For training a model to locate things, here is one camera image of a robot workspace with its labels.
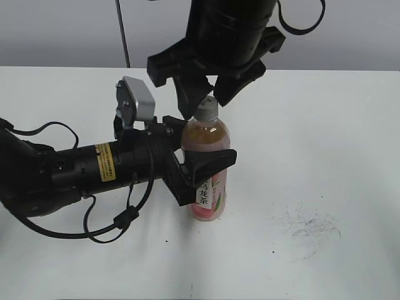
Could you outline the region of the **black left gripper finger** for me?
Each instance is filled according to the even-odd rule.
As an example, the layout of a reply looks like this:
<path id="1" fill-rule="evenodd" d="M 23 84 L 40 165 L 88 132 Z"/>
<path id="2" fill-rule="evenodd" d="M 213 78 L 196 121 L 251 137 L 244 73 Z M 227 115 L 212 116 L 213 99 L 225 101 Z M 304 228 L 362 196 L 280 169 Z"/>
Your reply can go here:
<path id="1" fill-rule="evenodd" d="M 198 188 L 202 183 L 221 171 L 235 165 L 237 152 L 234 149 L 219 151 L 184 151 L 184 165 L 191 185 Z"/>
<path id="2" fill-rule="evenodd" d="M 163 116 L 162 123 L 171 129 L 184 129 L 188 121 L 184 119 L 178 119 L 172 116 Z"/>

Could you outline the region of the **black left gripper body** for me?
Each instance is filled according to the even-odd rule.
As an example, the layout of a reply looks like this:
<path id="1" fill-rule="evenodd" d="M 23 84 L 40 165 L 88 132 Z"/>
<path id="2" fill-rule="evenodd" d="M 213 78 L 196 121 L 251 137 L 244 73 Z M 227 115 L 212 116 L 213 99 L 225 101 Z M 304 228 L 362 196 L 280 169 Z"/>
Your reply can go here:
<path id="1" fill-rule="evenodd" d="M 183 129 L 171 129 L 154 118 L 143 130 L 123 129 L 122 120 L 114 118 L 114 165 L 116 177 L 123 185 L 162 179 L 180 206 L 196 200 L 186 167 L 175 151 L 181 148 Z"/>

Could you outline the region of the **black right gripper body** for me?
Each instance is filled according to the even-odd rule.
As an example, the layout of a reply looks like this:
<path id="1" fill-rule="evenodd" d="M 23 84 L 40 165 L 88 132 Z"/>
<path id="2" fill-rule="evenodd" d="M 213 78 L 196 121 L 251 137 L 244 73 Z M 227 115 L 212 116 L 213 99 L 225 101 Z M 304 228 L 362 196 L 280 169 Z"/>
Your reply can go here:
<path id="1" fill-rule="evenodd" d="M 250 60 L 241 66 L 223 66 L 201 57 L 183 38 L 166 50 L 147 58 L 147 74 L 156 87 L 179 75 L 222 75 L 240 78 L 267 53 L 278 52 L 286 37 L 276 27 L 266 27 Z"/>

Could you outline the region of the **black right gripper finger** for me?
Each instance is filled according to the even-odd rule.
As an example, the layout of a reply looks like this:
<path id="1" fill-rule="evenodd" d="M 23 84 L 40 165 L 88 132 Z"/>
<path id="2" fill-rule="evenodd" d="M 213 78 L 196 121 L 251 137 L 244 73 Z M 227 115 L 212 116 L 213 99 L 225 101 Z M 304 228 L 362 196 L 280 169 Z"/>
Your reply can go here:
<path id="1" fill-rule="evenodd" d="M 265 72 L 265 67 L 251 67 L 239 77 L 218 76 L 213 95 L 221 106 L 226 106 L 242 89 L 262 77 Z"/>
<path id="2" fill-rule="evenodd" d="M 204 98 L 214 89 L 204 74 L 173 76 L 177 106 L 184 119 L 191 119 Z"/>

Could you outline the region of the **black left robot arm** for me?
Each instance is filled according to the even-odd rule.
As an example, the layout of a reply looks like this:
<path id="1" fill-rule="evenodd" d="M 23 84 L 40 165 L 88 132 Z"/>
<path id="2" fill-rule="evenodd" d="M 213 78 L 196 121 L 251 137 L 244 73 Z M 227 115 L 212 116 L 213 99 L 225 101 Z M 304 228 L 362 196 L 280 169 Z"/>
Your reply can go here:
<path id="1" fill-rule="evenodd" d="M 180 206 L 192 204 L 196 191 L 208 179 L 234 165 L 233 149 L 185 151 L 180 163 L 186 122 L 164 116 L 143 130 L 124 130 L 115 119 L 116 140 L 57 151 L 27 140 L 1 121 L 1 201 L 28 218 L 45 216 L 88 195 L 130 184 L 162 179 Z"/>

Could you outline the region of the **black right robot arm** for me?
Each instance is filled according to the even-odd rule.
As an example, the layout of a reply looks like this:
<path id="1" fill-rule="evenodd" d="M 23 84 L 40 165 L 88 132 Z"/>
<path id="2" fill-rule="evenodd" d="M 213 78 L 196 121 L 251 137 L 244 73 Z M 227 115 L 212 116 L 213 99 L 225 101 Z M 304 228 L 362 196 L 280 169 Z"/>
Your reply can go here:
<path id="1" fill-rule="evenodd" d="M 192 1 L 186 35 L 148 57 L 147 73 L 156 87 L 172 78 L 183 118 L 193 117 L 212 93 L 226 106 L 266 72 L 261 58 L 282 47 L 285 37 L 267 23 L 275 1 Z"/>

